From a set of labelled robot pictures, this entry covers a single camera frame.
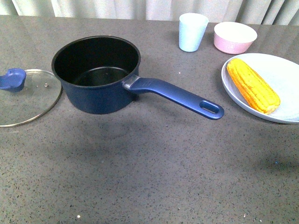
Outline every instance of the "handle hole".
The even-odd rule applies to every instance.
[[[201,101],[199,106],[202,108],[202,109],[205,109],[206,111],[209,111],[211,113],[218,113],[219,112],[219,107],[210,103],[210,102],[207,102],[205,100]]]

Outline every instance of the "gray speckled countertop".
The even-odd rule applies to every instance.
[[[51,71],[65,44],[114,35],[139,48],[141,77],[226,112],[211,121],[143,94],[118,112],[91,115],[63,92],[42,117],[0,128],[0,223],[299,223],[299,127],[255,117],[228,96],[221,68],[232,55],[214,47],[214,26],[186,53],[175,21],[0,16],[1,74]],[[299,27],[252,27],[258,39],[247,52],[299,63]]]

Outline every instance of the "curtain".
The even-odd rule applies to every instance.
[[[178,21],[200,13],[210,22],[299,25],[299,0],[0,0],[0,14]]]

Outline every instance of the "glass lid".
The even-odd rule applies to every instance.
[[[61,95],[61,83],[53,73],[39,69],[25,72],[23,89],[18,92],[0,89],[0,127],[13,127],[41,117]]]

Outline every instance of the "light blue cup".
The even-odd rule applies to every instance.
[[[179,48],[186,52],[198,49],[209,19],[198,13],[186,13],[179,17]]]

